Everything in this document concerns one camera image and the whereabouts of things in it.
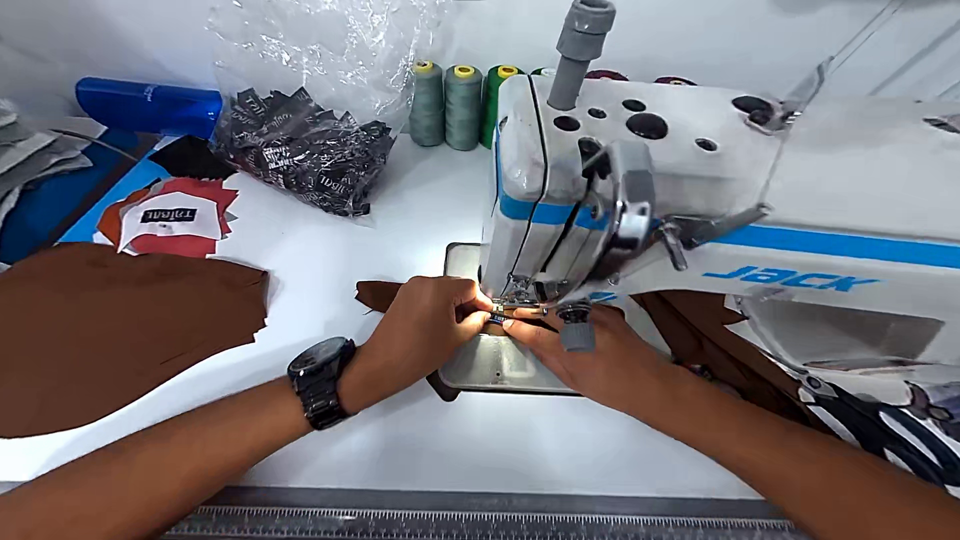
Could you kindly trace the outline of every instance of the black watch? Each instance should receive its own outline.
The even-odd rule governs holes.
[[[336,426],[351,416],[340,406],[337,381],[356,350],[352,339],[331,337],[300,353],[287,367],[303,415],[314,430]]]

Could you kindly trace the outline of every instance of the clear plastic bag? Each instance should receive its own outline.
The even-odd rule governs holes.
[[[215,0],[217,151],[327,212],[368,194],[409,114],[415,58],[452,0]]]

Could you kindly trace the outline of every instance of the watch strap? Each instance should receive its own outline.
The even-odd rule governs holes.
[[[326,430],[352,416],[340,405],[337,383],[355,352],[356,345],[348,339],[335,356],[288,371],[294,392],[303,404],[303,416],[314,430]]]

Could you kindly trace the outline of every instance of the black label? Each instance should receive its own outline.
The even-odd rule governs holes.
[[[197,209],[154,209],[143,210],[140,223],[174,223],[197,219]]]

